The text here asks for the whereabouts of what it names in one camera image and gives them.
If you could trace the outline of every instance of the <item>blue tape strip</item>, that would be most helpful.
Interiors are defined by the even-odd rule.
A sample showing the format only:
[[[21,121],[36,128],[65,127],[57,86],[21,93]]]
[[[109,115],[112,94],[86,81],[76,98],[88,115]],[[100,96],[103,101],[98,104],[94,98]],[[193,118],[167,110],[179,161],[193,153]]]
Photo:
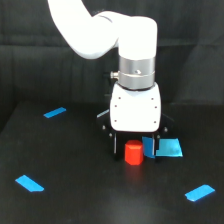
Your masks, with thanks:
[[[35,183],[33,180],[31,180],[26,175],[23,175],[16,179],[16,182],[20,185],[22,185],[24,188],[26,188],[30,192],[34,191],[43,191],[44,188],[41,187],[39,184]]]
[[[147,137],[142,137],[142,142],[143,142],[144,155],[149,157],[149,158],[155,158],[155,156],[152,154],[153,139],[152,138],[147,138]]]
[[[56,110],[53,110],[53,111],[51,111],[51,112],[49,112],[49,113],[44,114],[44,116],[45,116],[46,118],[51,118],[51,117],[53,117],[53,116],[56,116],[56,115],[58,115],[58,114],[60,114],[60,113],[65,112],[65,111],[66,111],[65,108],[60,107],[60,108],[58,108],[58,109],[56,109]]]
[[[156,156],[182,157],[182,150],[178,139],[160,139]]]
[[[197,201],[198,199],[203,198],[204,196],[211,194],[214,191],[215,190],[209,185],[202,185],[201,187],[198,187],[193,191],[190,191],[189,193],[185,194],[185,196],[190,201]]]

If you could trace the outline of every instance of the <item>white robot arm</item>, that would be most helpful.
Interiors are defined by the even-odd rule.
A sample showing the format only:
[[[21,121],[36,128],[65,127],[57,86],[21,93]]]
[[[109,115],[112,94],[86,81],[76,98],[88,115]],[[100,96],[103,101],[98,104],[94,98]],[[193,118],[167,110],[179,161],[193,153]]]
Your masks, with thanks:
[[[81,0],[48,0],[58,30],[81,57],[96,59],[119,50],[118,79],[110,104],[117,131],[154,132],[161,102],[155,80],[157,24],[147,17],[102,12],[92,17]]]

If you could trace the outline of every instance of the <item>black mat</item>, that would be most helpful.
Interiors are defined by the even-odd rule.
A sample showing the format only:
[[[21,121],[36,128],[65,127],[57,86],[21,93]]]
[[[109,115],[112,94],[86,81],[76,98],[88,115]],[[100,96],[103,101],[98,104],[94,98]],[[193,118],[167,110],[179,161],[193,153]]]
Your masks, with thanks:
[[[96,125],[107,108],[76,105],[44,118],[52,109],[19,104],[0,135],[1,223],[224,223],[224,107],[165,106],[184,157],[137,167],[113,160]],[[45,190],[18,185],[24,174]],[[216,192],[188,201],[184,194],[203,184]]]

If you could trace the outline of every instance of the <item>blue paper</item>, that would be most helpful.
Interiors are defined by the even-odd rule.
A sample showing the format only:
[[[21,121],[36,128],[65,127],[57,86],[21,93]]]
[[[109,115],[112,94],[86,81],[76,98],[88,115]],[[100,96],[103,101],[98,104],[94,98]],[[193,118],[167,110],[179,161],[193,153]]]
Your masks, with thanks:
[[[182,157],[182,150],[178,139],[160,139],[156,156]]]
[[[215,190],[211,188],[209,185],[202,185],[201,187],[198,187],[193,191],[190,191],[189,193],[185,194],[185,196],[190,201],[197,201],[198,199],[203,198],[204,196],[214,191]]]
[[[51,118],[51,117],[53,117],[53,116],[56,116],[56,115],[58,115],[58,114],[60,114],[60,113],[65,112],[65,111],[66,111],[65,108],[60,107],[60,108],[58,108],[58,109],[56,109],[56,110],[53,110],[53,111],[51,111],[51,112],[49,112],[49,113],[44,114],[44,116],[45,116],[46,118]]]
[[[30,192],[34,191],[43,191],[44,188],[41,187],[39,184],[35,183],[33,180],[31,180],[26,175],[23,175],[16,179],[16,182],[22,185],[24,188],[26,188]]]
[[[152,138],[142,137],[143,152],[144,152],[144,155],[149,158],[155,158],[155,156],[152,154],[153,147],[154,147],[153,141],[154,140]]]

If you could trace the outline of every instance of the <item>red block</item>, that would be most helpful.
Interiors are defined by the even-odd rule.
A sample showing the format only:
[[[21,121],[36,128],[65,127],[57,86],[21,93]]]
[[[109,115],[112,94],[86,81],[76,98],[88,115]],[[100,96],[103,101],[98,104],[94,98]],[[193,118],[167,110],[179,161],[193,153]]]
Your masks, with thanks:
[[[125,144],[125,161],[130,165],[140,165],[143,161],[143,144],[130,140]]]

